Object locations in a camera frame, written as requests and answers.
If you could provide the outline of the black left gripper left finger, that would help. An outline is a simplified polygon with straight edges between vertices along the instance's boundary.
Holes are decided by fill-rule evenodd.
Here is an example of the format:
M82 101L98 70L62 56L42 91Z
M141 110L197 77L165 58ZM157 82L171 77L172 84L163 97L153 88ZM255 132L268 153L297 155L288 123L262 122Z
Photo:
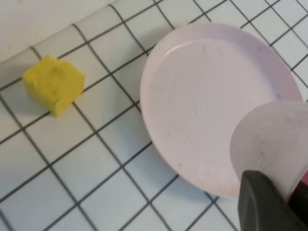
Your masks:
M242 231L306 231L308 223L288 203L265 174L254 170L243 172L238 200Z

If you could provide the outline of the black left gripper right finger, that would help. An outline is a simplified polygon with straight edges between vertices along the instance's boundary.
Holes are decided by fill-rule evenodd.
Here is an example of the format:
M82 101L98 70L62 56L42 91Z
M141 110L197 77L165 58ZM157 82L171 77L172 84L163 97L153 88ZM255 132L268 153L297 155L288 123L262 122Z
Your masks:
M297 184L288 204L304 223L308 222L308 172Z

